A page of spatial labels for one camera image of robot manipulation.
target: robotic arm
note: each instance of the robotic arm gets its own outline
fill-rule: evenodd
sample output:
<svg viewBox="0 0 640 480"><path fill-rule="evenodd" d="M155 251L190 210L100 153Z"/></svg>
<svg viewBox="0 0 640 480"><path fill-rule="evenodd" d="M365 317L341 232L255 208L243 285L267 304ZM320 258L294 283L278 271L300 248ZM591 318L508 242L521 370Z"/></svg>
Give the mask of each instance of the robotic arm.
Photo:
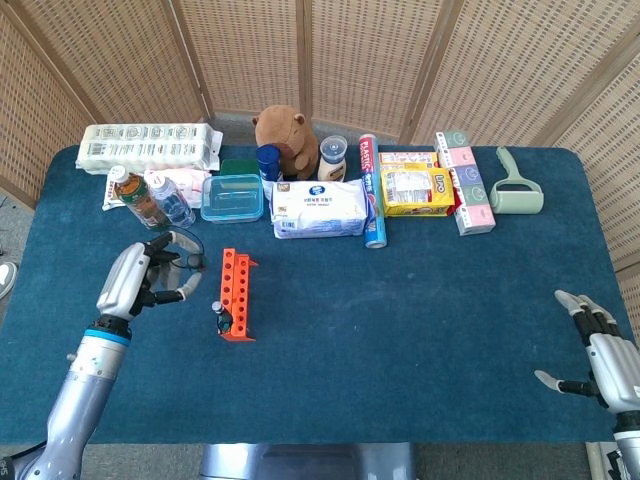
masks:
<svg viewBox="0 0 640 480"><path fill-rule="evenodd" d="M165 251L174 243L190 253L186 265L180 255ZM186 300L204 270L201 246L170 231L147 243L134 243L117 258L100 292L99 318L84 332L58 398L49 414L47 440L29 450L0 459L0 480L77 480L82 454L107 403L111 388L131 341L129 322L143 307ZM179 288L181 268L195 270ZM165 288L151 290L160 279Z"/></svg>
<svg viewBox="0 0 640 480"><path fill-rule="evenodd" d="M585 295L574 296L556 290L556 299L573 317L589 362L590 380L558 380L542 370L538 379L552 390L596 397L600 405L616 416L613 436L618 450L608 457L609 474L621 480L621 458L631 480L640 480L640 353L622 338L614 318Z"/></svg>

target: green tea bottle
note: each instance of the green tea bottle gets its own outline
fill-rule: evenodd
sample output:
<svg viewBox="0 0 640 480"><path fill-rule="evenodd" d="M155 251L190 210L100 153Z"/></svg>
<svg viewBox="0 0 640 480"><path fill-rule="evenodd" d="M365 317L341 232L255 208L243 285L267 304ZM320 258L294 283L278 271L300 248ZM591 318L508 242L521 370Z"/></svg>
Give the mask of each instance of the green tea bottle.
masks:
<svg viewBox="0 0 640 480"><path fill-rule="evenodd" d="M109 180L115 183L115 192L142 224L150 230L164 230L171 223L149 194L149 187L140 175L128 173L121 165L109 170Z"/></svg>

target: plush toy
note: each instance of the plush toy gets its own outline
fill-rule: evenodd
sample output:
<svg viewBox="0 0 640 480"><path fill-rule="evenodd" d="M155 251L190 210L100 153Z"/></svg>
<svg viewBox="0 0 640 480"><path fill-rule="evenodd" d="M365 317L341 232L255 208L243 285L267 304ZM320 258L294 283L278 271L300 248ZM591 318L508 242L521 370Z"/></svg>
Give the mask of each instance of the plush toy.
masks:
<svg viewBox="0 0 640 480"><path fill-rule="evenodd" d="M306 180L318 166L318 140L303 114L287 105L271 105L253 117L258 146L280 150L280 170L285 176Z"/></svg>

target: wicker panel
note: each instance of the wicker panel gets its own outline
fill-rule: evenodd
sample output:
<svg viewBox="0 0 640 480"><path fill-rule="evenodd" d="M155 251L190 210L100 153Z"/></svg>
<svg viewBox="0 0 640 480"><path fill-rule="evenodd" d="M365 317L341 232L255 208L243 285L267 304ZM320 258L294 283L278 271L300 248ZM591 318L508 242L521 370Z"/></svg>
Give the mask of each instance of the wicker panel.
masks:
<svg viewBox="0 0 640 480"><path fill-rule="evenodd" d="M441 4L314 0L314 117L399 135Z"/></svg>
<svg viewBox="0 0 640 480"><path fill-rule="evenodd" d="M90 120L0 14L0 186L34 207L51 157Z"/></svg>
<svg viewBox="0 0 640 480"><path fill-rule="evenodd" d="M204 115L161 1L19 3L107 122Z"/></svg>
<svg viewBox="0 0 640 480"><path fill-rule="evenodd" d="M619 283L633 334L640 345L640 275L621 280Z"/></svg>
<svg viewBox="0 0 640 480"><path fill-rule="evenodd" d="M640 253L640 54L558 140L585 165L614 261Z"/></svg>
<svg viewBox="0 0 640 480"><path fill-rule="evenodd" d="M414 143L463 128L527 145L640 12L637 1L467 0Z"/></svg>
<svg viewBox="0 0 640 480"><path fill-rule="evenodd" d="M295 0L175 2L213 108L299 108Z"/></svg>

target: food package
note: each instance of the food package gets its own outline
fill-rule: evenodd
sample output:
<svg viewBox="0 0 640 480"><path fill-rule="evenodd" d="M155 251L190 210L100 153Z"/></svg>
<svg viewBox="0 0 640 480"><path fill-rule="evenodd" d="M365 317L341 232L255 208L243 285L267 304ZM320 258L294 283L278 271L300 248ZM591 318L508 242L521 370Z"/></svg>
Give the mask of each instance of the food package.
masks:
<svg viewBox="0 0 640 480"><path fill-rule="evenodd" d="M168 168L219 170L221 144L222 132L206 123L89 125L76 168L104 175L115 165L137 174Z"/></svg>
<svg viewBox="0 0 640 480"><path fill-rule="evenodd" d="M397 168L382 171L387 217L443 217L455 203L451 176L444 168Z"/></svg>
<svg viewBox="0 0 640 480"><path fill-rule="evenodd" d="M422 165L427 168L440 166L438 165L438 154L436 152L380 152L378 159L382 170L393 170L416 165Z"/></svg>

